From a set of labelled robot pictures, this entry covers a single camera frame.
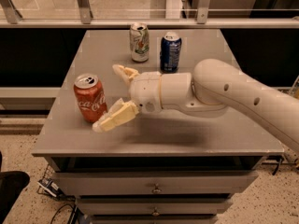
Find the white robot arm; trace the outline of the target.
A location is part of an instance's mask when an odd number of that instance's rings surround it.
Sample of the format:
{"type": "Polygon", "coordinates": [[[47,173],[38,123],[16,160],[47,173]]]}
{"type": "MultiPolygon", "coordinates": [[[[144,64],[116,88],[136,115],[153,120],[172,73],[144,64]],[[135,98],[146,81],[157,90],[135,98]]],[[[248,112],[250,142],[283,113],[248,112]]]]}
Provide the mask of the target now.
{"type": "Polygon", "coordinates": [[[199,62],[190,73],[140,73],[123,65],[113,66],[128,88],[130,100],[118,100],[93,124],[107,132],[141,114],[166,109],[190,116],[220,115],[228,106],[243,113],[299,152],[299,100],[268,87],[240,69],[216,59],[199,62]]]}

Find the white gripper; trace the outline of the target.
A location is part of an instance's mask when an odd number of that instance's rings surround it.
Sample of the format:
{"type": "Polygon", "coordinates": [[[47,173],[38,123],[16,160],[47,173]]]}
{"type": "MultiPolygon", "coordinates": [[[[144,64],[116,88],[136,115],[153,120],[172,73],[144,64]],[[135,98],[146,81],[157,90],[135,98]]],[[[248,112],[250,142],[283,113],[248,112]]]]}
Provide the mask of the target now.
{"type": "Polygon", "coordinates": [[[108,132],[122,124],[131,121],[139,113],[159,113],[162,111],[160,88],[162,74],[145,72],[139,75],[134,68],[120,64],[112,65],[114,73],[129,86],[132,101],[119,99],[114,105],[93,124],[97,133],[108,132]]]}

